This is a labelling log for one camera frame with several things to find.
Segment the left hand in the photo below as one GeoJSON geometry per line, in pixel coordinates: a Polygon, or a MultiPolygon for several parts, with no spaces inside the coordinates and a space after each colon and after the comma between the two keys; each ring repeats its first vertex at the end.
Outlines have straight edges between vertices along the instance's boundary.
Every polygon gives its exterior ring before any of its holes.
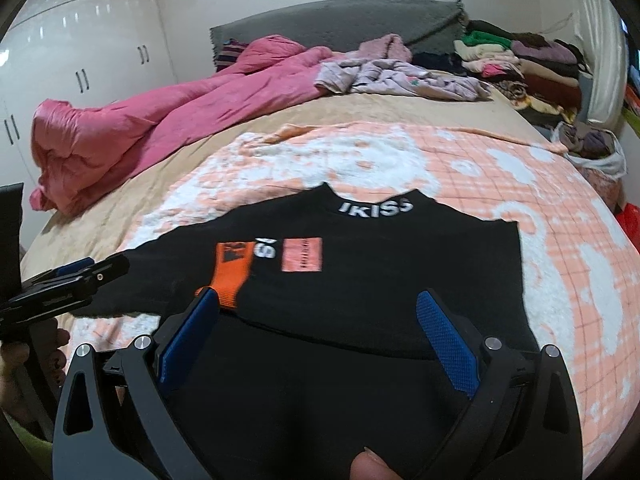
{"type": "Polygon", "coordinates": [[[29,405],[25,390],[18,382],[18,371],[36,364],[27,375],[31,382],[39,380],[43,390],[40,401],[54,401],[65,380],[66,356],[63,348],[70,342],[70,333],[58,325],[57,318],[48,318],[29,327],[29,342],[1,341],[1,409],[22,426],[37,422],[37,413],[29,405]]]}

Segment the right hand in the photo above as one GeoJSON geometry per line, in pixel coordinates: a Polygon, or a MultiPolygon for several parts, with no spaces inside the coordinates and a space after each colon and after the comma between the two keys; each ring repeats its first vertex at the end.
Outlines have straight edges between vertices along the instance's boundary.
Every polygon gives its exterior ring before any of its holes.
{"type": "Polygon", "coordinates": [[[350,480],[400,480],[400,475],[390,469],[378,454],[370,448],[359,453],[349,471],[350,480]]]}

